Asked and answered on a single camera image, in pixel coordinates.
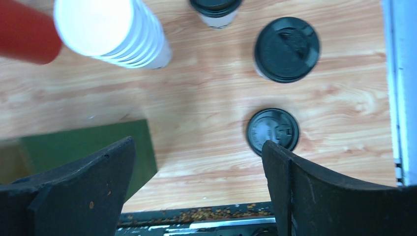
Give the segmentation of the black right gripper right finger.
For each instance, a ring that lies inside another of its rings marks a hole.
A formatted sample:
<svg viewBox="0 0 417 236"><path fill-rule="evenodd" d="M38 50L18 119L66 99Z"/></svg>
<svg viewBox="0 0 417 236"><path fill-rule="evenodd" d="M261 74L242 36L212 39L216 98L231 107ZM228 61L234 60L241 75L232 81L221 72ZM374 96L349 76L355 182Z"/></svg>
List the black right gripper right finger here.
<svg viewBox="0 0 417 236"><path fill-rule="evenodd" d="M416 186L338 173L267 141L262 163L280 236L414 236Z"/></svg>

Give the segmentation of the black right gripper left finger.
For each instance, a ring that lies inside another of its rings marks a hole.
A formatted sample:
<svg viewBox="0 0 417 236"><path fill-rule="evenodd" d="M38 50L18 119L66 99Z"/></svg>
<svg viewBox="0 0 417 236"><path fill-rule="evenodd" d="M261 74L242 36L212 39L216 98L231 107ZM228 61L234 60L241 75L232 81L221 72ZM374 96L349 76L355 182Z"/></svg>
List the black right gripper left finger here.
<svg viewBox="0 0 417 236"><path fill-rule="evenodd" d="M112 236L136 159L132 137L0 187L3 236Z"/></svg>

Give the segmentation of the green paper bag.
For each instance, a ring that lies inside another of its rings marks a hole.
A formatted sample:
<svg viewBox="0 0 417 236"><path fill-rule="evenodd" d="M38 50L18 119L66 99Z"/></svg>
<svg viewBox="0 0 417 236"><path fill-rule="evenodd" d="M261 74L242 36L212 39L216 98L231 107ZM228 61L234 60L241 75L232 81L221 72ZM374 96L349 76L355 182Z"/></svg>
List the green paper bag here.
<svg viewBox="0 0 417 236"><path fill-rule="evenodd" d="M78 160L131 136L137 159L126 198L131 198L157 173L148 122L110 125L24 136L0 141L0 182L9 184Z"/></svg>

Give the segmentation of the black plastic cup lid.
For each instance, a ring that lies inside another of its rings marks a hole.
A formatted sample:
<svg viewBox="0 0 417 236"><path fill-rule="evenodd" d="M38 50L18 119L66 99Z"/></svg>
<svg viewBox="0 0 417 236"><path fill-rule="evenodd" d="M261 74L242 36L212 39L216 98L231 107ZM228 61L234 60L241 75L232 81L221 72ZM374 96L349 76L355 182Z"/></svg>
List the black plastic cup lid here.
<svg viewBox="0 0 417 236"><path fill-rule="evenodd" d="M307 76L320 54L321 41L311 24L296 17L281 17L260 31L253 59L272 81L288 84Z"/></svg>

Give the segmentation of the white paper cup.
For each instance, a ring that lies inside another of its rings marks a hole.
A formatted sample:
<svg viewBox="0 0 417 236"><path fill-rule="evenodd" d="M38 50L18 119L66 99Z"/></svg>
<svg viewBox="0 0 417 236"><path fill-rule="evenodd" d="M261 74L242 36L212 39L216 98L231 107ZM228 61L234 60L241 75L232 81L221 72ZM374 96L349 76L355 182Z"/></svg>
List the white paper cup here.
<svg viewBox="0 0 417 236"><path fill-rule="evenodd" d="M190 0L189 4L209 28L221 30L233 22L242 0Z"/></svg>
<svg viewBox="0 0 417 236"><path fill-rule="evenodd" d="M254 62L254 68L255 68L255 71L257 72L257 74L259 75L259 76L261 76L262 78L264 78L264 79L266 79L266 80L270 80L270 81L272 81L272 79L271 78L269 78L268 76L266 76L260 69L259 69L259 67L258 67L258 65L257 65L257 63L256 62Z"/></svg>

